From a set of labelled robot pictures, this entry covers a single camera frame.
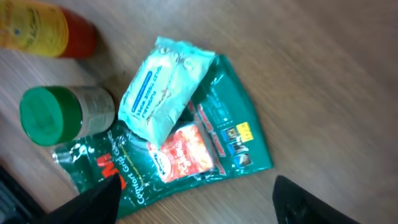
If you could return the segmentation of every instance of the green bottle cap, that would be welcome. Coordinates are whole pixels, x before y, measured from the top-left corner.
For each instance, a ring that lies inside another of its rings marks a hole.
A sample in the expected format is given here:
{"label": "green bottle cap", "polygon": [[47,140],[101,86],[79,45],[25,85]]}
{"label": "green bottle cap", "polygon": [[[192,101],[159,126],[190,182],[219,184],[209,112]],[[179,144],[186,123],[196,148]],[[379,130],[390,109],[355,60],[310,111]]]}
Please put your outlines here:
{"label": "green bottle cap", "polygon": [[22,96],[19,111],[25,133],[40,146],[70,141],[81,128],[79,101],[62,86],[40,86],[27,90]]}

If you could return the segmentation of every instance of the plastic jar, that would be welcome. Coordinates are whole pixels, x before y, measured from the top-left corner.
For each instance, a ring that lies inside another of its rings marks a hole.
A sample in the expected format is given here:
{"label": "plastic jar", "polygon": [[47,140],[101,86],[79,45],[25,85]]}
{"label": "plastic jar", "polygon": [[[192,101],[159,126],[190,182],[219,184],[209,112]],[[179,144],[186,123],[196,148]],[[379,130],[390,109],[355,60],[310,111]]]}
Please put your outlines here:
{"label": "plastic jar", "polygon": [[47,57],[94,54],[92,23],[63,7],[32,0],[0,0],[0,47]]}
{"label": "plastic jar", "polygon": [[112,96],[100,87],[39,86],[22,96],[21,125],[40,146],[53,146],[107,130],[114,121]]}

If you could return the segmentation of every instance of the red packet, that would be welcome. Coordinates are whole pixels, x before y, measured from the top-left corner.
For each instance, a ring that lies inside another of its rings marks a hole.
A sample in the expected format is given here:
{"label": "red packet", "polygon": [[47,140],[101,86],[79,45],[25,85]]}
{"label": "red packet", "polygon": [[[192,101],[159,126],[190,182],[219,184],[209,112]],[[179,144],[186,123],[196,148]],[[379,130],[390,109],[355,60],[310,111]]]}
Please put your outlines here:
{"label": "red packet", "polygon": [[214,168],[211,154],[195,124],[177,129],[160,149],[151,143],[148,143],[148,148],[165,183]]}

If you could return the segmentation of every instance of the black object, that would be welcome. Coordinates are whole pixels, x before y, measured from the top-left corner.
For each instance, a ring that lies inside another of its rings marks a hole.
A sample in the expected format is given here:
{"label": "black object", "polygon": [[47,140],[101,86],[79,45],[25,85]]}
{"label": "black object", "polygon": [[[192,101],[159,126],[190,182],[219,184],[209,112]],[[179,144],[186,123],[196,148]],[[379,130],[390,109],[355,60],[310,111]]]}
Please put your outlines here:
{"label": "black object", "polygon": [[115,174],[43,217],[38,223],[113,224],[118,214],[120,195],[121,181],[119,175]]}
{"label": "black object", "polygon": [[284,176],[272,196],[279,224],[358,224]]}
{"label": "black object", "polygon": [[0,223],[32,223],[43,215],[43,209],[0,166]]}

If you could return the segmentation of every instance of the green plastic bag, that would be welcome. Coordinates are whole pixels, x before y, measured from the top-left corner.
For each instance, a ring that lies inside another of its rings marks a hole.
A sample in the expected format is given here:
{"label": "green plastic bag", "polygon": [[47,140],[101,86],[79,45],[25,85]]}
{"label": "green plastic bag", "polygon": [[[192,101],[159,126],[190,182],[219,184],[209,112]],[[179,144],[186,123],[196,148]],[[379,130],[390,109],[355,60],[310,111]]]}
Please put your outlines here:
{"label": "green plastic bag", "polygon": [[256,111],[225,56],[215,58],[180,120],[203,123],[217,151],[213,170],[164,183],[148,142],[123,121],[108,132],[68,142],[53,156],[79,192],[119,173],[119,218],[183,190],[272,168]]}

